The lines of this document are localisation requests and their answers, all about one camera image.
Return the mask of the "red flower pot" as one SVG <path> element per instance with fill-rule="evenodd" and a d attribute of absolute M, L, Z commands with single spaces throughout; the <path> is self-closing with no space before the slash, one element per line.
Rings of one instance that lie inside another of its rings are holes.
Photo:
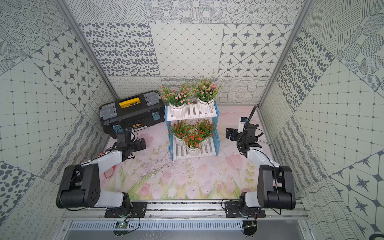
<path fill-rule="evenodd" d="M 209 142 L 210 137 L 215 131 L 214 124 L 206 119 L 197 120 L 197 122 L 194 124 L 194 128 L 197 131 L 199 138 L 201 139 L 201 146 L 205 146 Z"/>
<path fill-rule="evenodd" d="M 184 142 L 184 137 L 189 133 L 193 126 L 186 120 L 180 120 L 170 124 L 169 127 L 171 135 L 175 138 L 176 144 L 185 146 L 186 143 Z"/>

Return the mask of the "orange flower pot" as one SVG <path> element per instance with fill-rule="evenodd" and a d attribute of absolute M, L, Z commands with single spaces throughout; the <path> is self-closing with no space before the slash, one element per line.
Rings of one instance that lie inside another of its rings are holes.
<path fill-rule="evenodd" d="M 197 157 L 200 154 L 203 136 L 200 132 L 191 131 L 184 137 L 186 143 L 187 154 L 190 157 Z"/>

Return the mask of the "pink flower pot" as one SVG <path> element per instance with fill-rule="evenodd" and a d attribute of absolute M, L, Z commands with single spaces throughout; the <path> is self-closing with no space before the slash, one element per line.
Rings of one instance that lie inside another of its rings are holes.
<path fill-rule="evenodd" d="M 208 114 L 215 109 L 215 98 L 221 87 L 215 82 L 215 78 L 202 78 L 195 81 L 193 95 L 197 98 L 197 107 L 200 113 Z"/>
<path fill-rule="evenodd" d="M 162 100 L 168 104 L 171 116 L 176 119 L 183 118 L 188 111 L 188 106 L 194 104 L 194 101 L 191 99 L 193 90 L 188 83 L 183 84 L 179 89 L 161 87 L 161 90 Z"/>

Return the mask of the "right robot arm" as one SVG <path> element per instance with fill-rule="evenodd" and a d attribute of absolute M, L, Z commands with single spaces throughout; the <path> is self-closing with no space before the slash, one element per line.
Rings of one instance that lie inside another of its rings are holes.
<path fill-rule="evenodd" d="M 282 210 L 296 207 L 293 172 L 290 167 L 273 161 L 262 151 L 256 135 L 259 125 L 242 123 L 243 130 L 227 128 L 226 138 L 235 141 L 239 153 L 250 160 L 258 169 L 257 189 L 245 191 L 239 197 L 239 212 L 243 216 L 258 214 L 264 209 L 272 209 L 277 214 Z"/>

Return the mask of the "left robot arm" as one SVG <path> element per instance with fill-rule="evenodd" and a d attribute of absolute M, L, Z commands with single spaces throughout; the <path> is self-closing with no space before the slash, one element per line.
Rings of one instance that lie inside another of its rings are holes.
<path fill-rule="evenodd" d="M 134 152 L 145 150 L 146 140 L 139 138 L 131 128 L 117 133 L 117 141 L 97 158 L 65 168 L 58 190 L 59 209 L 80 211 L 87 208 L 106 209 L 106 218 L 131 217 L 134 206 L 127 193 L 116 193 L 101 188 L 101 178 L 107 170 L 128 159 Z"/>

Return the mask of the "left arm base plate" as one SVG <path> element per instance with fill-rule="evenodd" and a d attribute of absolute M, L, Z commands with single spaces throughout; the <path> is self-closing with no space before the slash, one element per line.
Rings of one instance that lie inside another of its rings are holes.
<path fill-rule="evenodd" d="M 144 218 L 148 202 L 123 203 L 118 208 L 107 208 L 105 218 Z"/>

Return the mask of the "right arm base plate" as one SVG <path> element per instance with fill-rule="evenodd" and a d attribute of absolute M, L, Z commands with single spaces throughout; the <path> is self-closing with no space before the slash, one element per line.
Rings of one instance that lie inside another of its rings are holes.
<path fill-rule="evenodd" d="M 227 218 L 254 217 L 265 218 L 266 213 L 262 208 L 250 208 L 239 201 L 225 201 L 222 203 Z"/>

